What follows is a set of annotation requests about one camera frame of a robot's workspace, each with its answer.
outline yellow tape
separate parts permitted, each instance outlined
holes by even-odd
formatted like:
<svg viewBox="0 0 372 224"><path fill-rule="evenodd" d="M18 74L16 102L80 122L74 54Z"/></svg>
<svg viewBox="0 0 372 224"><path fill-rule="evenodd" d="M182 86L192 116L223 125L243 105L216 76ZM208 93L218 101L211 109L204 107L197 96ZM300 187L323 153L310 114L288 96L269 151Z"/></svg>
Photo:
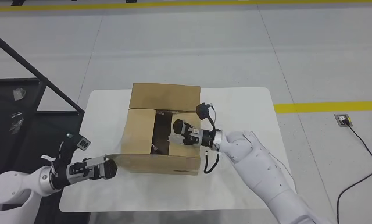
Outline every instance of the yellow tape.
<svg viewBox="0 0 372 224"><path fill-rule="evenodd" d="M167 6L237 6L264 4L304 4L304 3L362 3L372 0L211 0L211 1L162 1L139 3L105 3L45 6L0 6L0 12L31 10L83 10L83 9L123 9L123 8L159 8Z"/></svg>
<svg viewBox="0 0 372 224"><path fill-rule="evenodd" d="M277 114L372 111L372 101L275 104Z"/></svg>

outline cardboard box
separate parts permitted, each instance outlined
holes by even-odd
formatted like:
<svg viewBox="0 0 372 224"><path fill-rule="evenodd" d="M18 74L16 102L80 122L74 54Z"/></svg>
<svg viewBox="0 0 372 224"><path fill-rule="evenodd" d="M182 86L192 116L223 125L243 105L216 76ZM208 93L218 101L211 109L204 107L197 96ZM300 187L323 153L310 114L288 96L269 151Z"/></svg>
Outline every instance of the cardboard box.
<svg viewBox="0 0 372 224"><path fill-rule="evenodd" d="M173 123L182 119L200 127L195 113L200 87L133 84L118 166L132 172L197 175L200 148L168 142Z"/></svg>

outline metal pole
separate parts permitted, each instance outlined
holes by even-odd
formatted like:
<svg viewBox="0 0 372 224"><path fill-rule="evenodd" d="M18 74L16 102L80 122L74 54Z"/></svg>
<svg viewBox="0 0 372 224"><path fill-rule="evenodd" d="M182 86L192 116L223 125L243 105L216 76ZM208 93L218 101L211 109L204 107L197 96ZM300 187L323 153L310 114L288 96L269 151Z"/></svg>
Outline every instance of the metal pole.
<svg viewBox="0 0 372 224"><path fill-rule="evenodd" d="M10 47L3 39L0 38L0 48L2 48L7 54L9 54L12 58L14 58L17 62L19 62L22 66L24 66L29 72L31 72L34 76L39 78L41 81L47 84L47 86L52 89L57 95L62 97L67 103L69 103L74 109L76 109L79 113L84 113L82 110L72 99L70 99L65 93L63 93L59 88L57 88L51 81L48 80L42 73L40 73L34 66L32 66L28 61L22 58L12 47Z"/></svg>

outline gray floor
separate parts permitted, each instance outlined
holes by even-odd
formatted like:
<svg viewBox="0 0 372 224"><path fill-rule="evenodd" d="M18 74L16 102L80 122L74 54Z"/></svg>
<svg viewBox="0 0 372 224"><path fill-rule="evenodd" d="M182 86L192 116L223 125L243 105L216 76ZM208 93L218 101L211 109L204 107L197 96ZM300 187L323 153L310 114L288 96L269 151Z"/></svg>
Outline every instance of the gray floor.
<svg viewBox="0 0 372 224"><path fill-rule="evenodd" d="M267 87L275 104L372 100L370 4L0 13L0 37L70 98L132 83ZM30 76L0 52L0 77ZM52 92L40 110L69 109ZM350 112L372 145L372 113ZM277 115L298 193L335 222L337 195L372 159L333 113ZM371 223L372 180L346 193L341 223ZM275 223L268 210L94 214L91 223Z"/></svg>

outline electrical outlet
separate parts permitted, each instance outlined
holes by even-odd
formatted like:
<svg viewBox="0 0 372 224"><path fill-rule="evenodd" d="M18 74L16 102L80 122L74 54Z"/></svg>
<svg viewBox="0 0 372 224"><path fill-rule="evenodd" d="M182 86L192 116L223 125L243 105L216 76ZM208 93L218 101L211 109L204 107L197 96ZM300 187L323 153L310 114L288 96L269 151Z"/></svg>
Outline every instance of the electrical outlet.
<svg viewBox="0 0 372 224"><path fill-rule="evenodd" d="M349 117L349 115L347 114L335 114L335 118L336 118L336 121L338 123L338 126L340 127L347 127L348 125L347 124L343 124L342 121L343 120L349 120L349 123L350 123L350 126L353 126L353 123L351 122L351 119Z"/></svg>

